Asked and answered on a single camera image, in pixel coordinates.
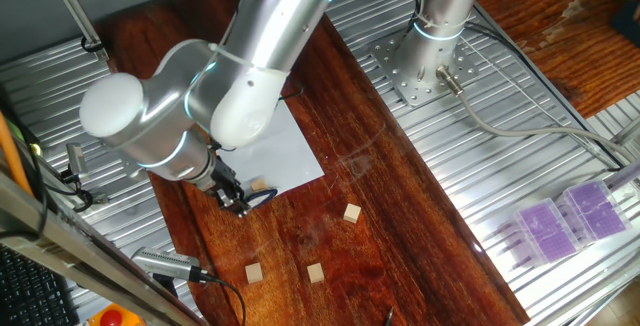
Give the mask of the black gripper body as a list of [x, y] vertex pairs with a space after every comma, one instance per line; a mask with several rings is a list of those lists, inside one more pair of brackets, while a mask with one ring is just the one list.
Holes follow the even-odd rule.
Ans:
[[219, 157], [212, 157], [205, 171], [203, 191], [214, 195], [218, 190], [229, 198], [238, 197], [235, 172]]

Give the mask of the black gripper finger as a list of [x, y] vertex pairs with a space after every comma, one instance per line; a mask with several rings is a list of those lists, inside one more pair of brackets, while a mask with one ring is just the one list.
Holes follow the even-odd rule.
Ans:
[[222, 210], [229, 211], [238, 217], [245, 216], [245, 203], [242, 200], [229, 197], [225, 192], [218, 192], [217, 200]]
[[241, 184], [238, 181], [233, 181], [231, 185], [227, 188], [227, 195], [232, 198], [238, 198], [245, 203], [245, 215], [249, 213], [251, 207], [247, 203], [244, 197], [244, 190], [241, 187]]

